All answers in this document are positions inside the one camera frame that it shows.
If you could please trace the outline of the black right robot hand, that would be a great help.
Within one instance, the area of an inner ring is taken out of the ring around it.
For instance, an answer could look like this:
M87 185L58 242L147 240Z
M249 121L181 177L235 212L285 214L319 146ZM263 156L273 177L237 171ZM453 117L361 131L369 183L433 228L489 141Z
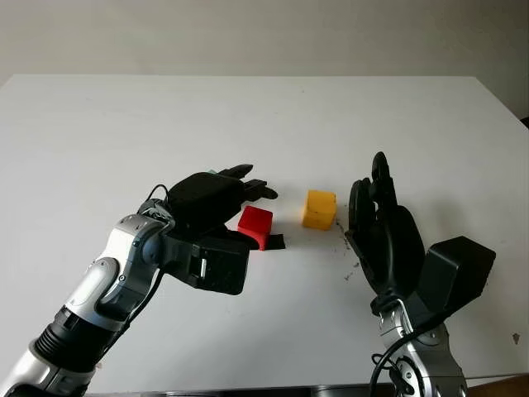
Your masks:
M415 290L425 250L412 214L397 201L385 154L373 159L371 176L350 190L346 238L360 260L375 298L377 316Z

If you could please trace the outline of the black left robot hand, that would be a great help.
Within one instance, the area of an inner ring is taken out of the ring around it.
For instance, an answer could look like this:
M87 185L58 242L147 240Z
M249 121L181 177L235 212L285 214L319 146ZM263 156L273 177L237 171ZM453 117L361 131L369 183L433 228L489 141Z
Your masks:
M252 165L242 164L217 173L198 172L174 185L167 196L174 230L198 236L224 225L246 202L276 199L278 193L266 181L243 180L252 169Z

